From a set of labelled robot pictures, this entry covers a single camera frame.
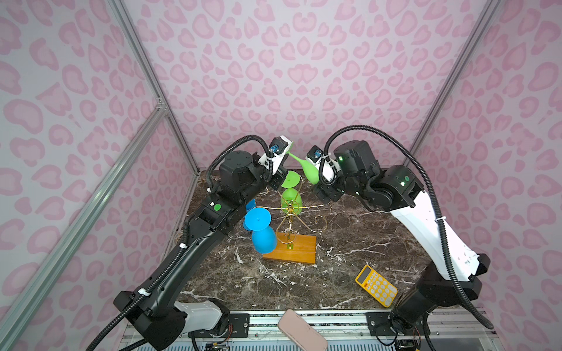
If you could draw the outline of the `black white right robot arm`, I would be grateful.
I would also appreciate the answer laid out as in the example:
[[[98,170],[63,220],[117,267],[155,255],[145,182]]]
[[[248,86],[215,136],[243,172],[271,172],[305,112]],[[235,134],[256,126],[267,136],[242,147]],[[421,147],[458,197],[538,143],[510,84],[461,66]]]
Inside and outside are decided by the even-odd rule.
[[[326,160],[313,146],[306,156],[313,166],[313,192],[323,202],[343,195],[357,197],[369,211],[383,209],[398,219],[420,243],[431,262],[415,285],[393,305],[385,327],[405,333],[424,327],[438,307],[461,306],[488,329],[493,324],[472,304],[479,297],[479,276],[487,273],[490,258],[470,249],[433,208],[433,194],[412,170],[403,165],[382,168],[364,140],[338,146]]]

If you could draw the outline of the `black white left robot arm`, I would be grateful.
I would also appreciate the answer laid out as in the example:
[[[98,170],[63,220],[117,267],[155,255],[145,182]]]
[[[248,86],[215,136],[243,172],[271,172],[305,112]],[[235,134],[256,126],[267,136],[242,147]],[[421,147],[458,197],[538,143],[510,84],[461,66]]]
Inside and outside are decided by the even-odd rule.
[[[177,298],[205,257],[246,215],[247,204],[266,187],[279,188],[287,174],[282,166],[287,157],[287,151],[274,146],[262,156],[232,148],[223,151],[208,168],[209,194],[184,223],[180,244],[138,288],[118,294],[114,305],[119,314],[95,341],[124,319],[141,335],[129,350],[145,344],[164,350],[185,333],[229,333],[230,311],[224,304],[211,298],[181,309]]]

